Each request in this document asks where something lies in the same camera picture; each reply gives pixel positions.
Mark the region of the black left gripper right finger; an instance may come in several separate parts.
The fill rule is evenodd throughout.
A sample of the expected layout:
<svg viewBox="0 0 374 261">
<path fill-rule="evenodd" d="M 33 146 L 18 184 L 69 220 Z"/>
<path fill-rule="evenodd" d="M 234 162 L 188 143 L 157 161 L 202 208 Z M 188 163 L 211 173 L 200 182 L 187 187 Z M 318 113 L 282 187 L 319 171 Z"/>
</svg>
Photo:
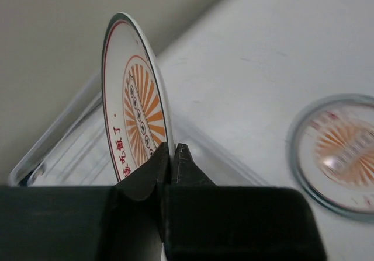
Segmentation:
<svg viewBox="0 0 374 261">
<path fill-rule="evenodd" d="M 179 144 L 164 195 L 168 260 L 326 260 L 304 196 L 284 187 L 218 186 Z"/>
</svg>

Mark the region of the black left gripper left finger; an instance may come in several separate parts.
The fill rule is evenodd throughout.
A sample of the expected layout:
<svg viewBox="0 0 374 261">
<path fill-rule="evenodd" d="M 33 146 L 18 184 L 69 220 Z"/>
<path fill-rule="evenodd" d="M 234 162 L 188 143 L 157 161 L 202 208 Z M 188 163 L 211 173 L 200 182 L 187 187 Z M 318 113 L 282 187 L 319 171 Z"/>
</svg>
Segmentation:
<svg viewBox="0 0 374 261">
<path fill-rule="evenodd" d="M 160 260 L 167 144 L 114 186 L 1 187 L 2 260 Z"/>
</svg>

